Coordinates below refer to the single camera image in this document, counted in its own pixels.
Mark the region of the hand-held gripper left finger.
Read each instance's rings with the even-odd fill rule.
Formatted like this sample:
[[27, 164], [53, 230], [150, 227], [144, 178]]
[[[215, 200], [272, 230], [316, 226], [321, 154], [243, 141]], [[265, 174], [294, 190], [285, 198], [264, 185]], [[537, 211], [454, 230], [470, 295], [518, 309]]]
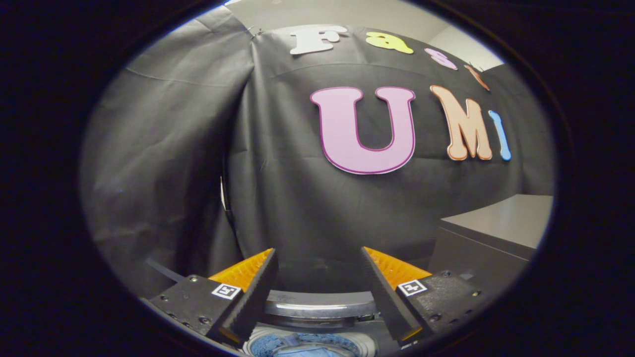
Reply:
[[149, 306], [195, 334], [241, 347], [264, 313], [277, 273], [277, 251], [266, 249], [210, 277], [177, 277]]

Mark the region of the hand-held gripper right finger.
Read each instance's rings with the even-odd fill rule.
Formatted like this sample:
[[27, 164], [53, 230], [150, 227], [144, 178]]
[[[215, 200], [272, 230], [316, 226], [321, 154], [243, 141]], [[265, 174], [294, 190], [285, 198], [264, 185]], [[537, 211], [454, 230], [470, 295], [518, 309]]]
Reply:
[[435, 341], [485, 308], [485, 292], [449, 270], [429, 273], [370, 247], [361, 264], [375, 307], [394, 341]]

